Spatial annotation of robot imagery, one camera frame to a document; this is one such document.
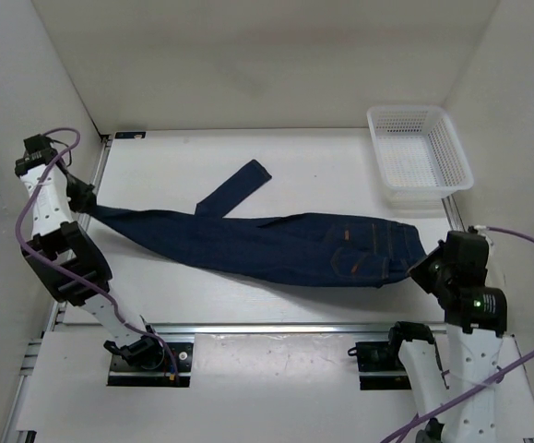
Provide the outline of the dark blue denim trousers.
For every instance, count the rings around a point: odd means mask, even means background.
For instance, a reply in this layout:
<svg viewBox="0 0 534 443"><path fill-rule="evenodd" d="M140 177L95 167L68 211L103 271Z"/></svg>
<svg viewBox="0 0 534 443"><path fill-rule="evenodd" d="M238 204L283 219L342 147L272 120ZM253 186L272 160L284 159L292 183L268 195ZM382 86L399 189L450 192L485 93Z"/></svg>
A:
<svg viewBox="0 0 534 443"><path fill-rule="evenodd" d="M426 253L416 227L328 213L232 218L271 178L251 160L194 213L94 206L89 214L152 253L193 268L304 287L375 287L403 281Z"/></svg>

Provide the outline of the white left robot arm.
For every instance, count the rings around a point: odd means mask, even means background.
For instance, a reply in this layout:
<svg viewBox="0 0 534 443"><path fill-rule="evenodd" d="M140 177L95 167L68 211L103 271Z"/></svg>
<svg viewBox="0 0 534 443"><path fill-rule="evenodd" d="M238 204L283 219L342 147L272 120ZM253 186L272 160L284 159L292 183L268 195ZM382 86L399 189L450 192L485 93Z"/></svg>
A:
<svg viewBox="0 0 534 443"><path fill-rule="evenodd" d="M166 342L112 296L111 268L74 218L96 205L93 185L69 171L74 146L58 150L60 143L50 132L23 144L15 164L15 175L29 195L15 224L22 256L56 302L88 312L111 334L104 344L108 352L132 367L175 373Z"/></svg>

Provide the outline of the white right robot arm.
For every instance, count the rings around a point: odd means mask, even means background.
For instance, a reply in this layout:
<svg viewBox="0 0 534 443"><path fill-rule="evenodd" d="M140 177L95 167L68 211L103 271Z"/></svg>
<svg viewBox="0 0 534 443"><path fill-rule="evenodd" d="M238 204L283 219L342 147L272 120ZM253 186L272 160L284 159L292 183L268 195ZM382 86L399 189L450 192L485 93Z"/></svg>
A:
<svg viewBox="0 0 534 443"><path fill-rule="evenodd" d="M494 442L493 376L507 327L504 293L486 286L488 241L451 231L409 269L445 313L448 368L436 339L422 323L401 321L388 335L386 360L405 369L417 408L418 442Z"/></svg>

